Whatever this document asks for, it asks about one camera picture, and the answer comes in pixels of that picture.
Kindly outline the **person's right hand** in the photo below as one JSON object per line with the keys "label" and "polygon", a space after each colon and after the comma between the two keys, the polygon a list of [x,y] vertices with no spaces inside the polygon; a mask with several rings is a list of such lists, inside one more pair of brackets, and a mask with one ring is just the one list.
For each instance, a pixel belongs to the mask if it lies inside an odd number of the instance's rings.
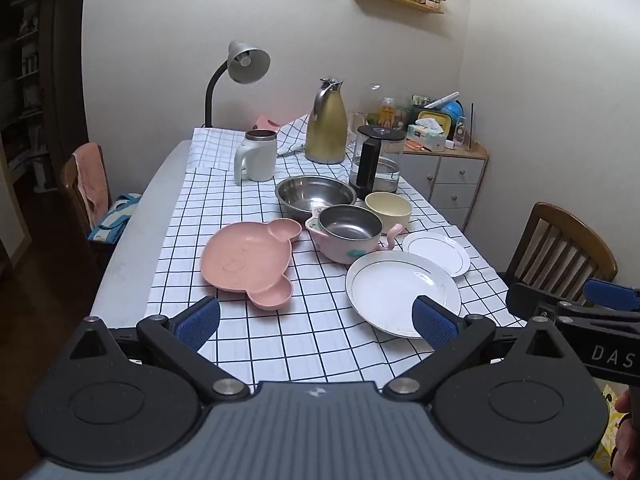
{"label": "person's right hand", "polygon": [[615,437],[616,453],[612,458],[613,478],[630,480],[639,478],[639,435],[631,423],[634,409],[631,407],[629,390],[615,403],[616,411],[624,415]]}

